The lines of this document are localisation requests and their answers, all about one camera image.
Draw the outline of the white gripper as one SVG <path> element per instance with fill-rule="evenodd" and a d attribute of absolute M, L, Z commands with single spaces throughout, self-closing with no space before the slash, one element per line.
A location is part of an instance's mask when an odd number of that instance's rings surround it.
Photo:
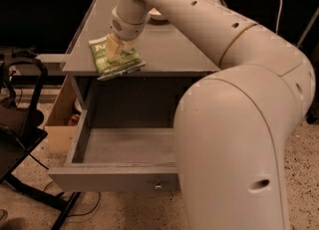
<path fill-rule="evenodd" d="M 112 19 L 110 27 L 114 34 L 107 35 L 106 54 L 110 61 L 115 60 L 120 56 L 122 51 L 129 53 L 136 43 L 136 38 L 142 33 L 146 24 L 146 19 L 143 18 L 141 22 L 134 24 L 125 21 L 117 12 L 117 8 L 112 10 Z"/>

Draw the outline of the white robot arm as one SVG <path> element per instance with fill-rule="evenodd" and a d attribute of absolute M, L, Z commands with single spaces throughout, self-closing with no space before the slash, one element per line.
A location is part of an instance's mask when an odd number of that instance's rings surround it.
<path fill-rule="evenodd" d="M 174 117 L 190 230 L 290 230 L 284 150 L 315 94 L 295 46 L 210 0 L 119 0 L 115 34 L 134 39 L 159 10 L 219 70 L 193 84 Z"/>

